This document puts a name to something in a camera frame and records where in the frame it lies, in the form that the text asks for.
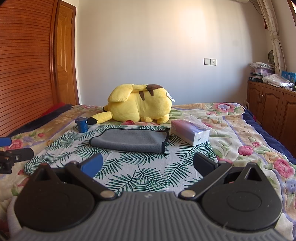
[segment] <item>folded clothes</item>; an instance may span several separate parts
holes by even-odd
[[[91,138],[89,144],[112,150],[163,153],[169,130],[108,129]]]
[[[290,83],[290,81],[284,79],[282,76],[278,74],[272,74],[269,76],[265,76],[262,78],[263,82],[266,84],[270,84],[276,87],[293,87],[294,84]]]
[[[269,69],[269,70],[274,70],[275,66],[272,64],[266,64],[262,62],[256,62],[256,63],[251,63],[251,68],[258,69],[258,68],[263,68],[263,69]]]

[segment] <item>electrical outlet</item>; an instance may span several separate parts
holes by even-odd
[[[211,65],[211,59],[210,58],[204,58],[204,64],[205,65]]]
[[[217,65],[217,59],[211,58],[211,65]]]

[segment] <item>wooden door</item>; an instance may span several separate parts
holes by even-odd
[[[277,137],[291,154],[296,157],[296,97],[284,94]]]
[[[249,83],[248,84],[248,94],[247,94],[247,101],[249,103],[249,110],[253,113],[254,116],[261,122],[261,112],[260,112],[260,101],[262,97],[263,87],[254,85]]]
[[[57,20],[56,56],[59,101],[79,103],[75,70],[75,14],[76,7],[61,1]]]
[[[276,137],[284,93],[263,87],[262,93],[262,128]]]

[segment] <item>wooden cabinet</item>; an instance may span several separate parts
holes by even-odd
[[[249,110],[256,118],[259,118],[260,114],[260,98],[262,96],[263,87],[255,84],[248,84],[247,101],[249,103]]]
[[[284,93],[263,87],[260,108],[260,122],[262,128],[274,138],[276,137],[279,120],[281,117],[281,106]]]
[[[284,94],[277,138],[295,157],[296,156],[296,97]]]
[[[247,101],[262,128],[296,157],[296,92],[249,81]]]

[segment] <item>bed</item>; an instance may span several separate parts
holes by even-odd
[[[170,120],[155,123],[120,123],[108,121],[89,126],[87,133],[78,132],[74,119],[90,117],[102,107],[76,105],[45,125],[12,137],[12,145],[0,150],[30,147],[35,157],[16,163],[13,173],[0,176],[0,230],[8,234],[6,210],[11,198],[17,196],[38,165],[63,167],[70,160],[82,161],[98,151],[104,157],[103,168],[95,179],[120,194],[122,191],[174,191],[190,186],[202,177],[192,165],[199,151],[214,161],[224,160],[235,167],[257,163],[274,187],[283,205],[276,230],[289,240],[296,237],[296,160],[278,141],[268,135],[252,114],[236,103],[198,103],[175,105]],[[161,154],[120,152],[95,148],[88,140],[108,128],[163,129],[173,119],[193,115],[211,127],[209,142],[191,147],[171,134]]]

